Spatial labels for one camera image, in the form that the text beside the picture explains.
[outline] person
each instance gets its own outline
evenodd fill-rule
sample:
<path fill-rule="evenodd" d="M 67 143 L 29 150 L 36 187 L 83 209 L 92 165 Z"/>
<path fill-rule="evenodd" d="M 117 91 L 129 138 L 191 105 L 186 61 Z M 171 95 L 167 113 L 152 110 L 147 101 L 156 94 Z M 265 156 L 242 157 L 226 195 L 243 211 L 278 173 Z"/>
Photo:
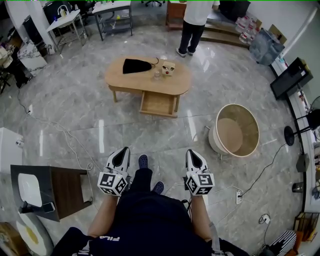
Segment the person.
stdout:
<path fill-rule="evenodd" d="M 211 8 L 218 10 L 220 1 L 179 1 L 186 2 L 186 9 L 183 18 L 183 28 L 180 47 L 176 52 L 181 57 L 186 57 L 188 53 L 193 56 L 204 32 L 207 17 Z"/>
<path fill-rule="evenodd" d="M 15 65 L 15 62 L 11 56 L 8 55 L 8 52 L 4 47 L 0 45 L 0 66 L 4 68 L 5 71 L 14 75 L 16 86 L 20 89 L 24 84 L 31 81 L 33 76 L 29 78 L 26 77 L 22 69 Z"/>
<path fill-rule="evenodd" d="M 151 190 L 153 172 L 148 157 L 141 155 L 138 164 L 131 186 L 119 202 L 117 196 L 106 194 L 88 234 L 71 227 L 52 256 L 212 255 L 213 238 L 203 197 L 191 196 L 191 220 L 181 201 L 161 195 L 162 181 Z"/>

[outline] wooden step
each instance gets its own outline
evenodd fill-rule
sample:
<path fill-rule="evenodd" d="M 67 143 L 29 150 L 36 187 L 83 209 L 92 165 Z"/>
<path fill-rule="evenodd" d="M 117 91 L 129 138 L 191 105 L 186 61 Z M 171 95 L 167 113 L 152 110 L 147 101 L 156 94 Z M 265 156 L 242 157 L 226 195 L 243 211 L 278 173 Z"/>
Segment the wooden step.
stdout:
<path fill-rule="evenodd" d="M 201 41 L 208 41 L 214 43 L 221 43 L 226 45 L 249 48 L 249 45 L 239 40 L 238 35 L 231 35 L 205 30 L 201 36 Z"/>
<path fill-rule="evenodd" d="M 236 31 L 234 26 L 223 25 L 221 23 L 207 22 L 205 24 L 204 30 L 219 32 L 233 36 L 240 36 L 240 33 Z"/>

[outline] fila logo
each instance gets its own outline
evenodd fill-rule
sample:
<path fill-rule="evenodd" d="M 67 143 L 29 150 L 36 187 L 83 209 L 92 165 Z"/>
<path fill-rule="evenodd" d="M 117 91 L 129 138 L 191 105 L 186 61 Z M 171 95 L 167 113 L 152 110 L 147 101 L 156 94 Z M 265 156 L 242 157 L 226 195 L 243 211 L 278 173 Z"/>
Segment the fila logo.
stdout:
<path fill-rule="evenodd" d="M 117 238 L 114 238 L 114 237 L 110 237 L 110 236 L 107 236 L 107 235 L 101 235 L 100 236 L 100 239 L 107 239 L 108 241 L 116 241 L 116 242 L 119 242 L 119 240 L 120 240 L 120 236 L 119 237 L 117 237 Z"/>

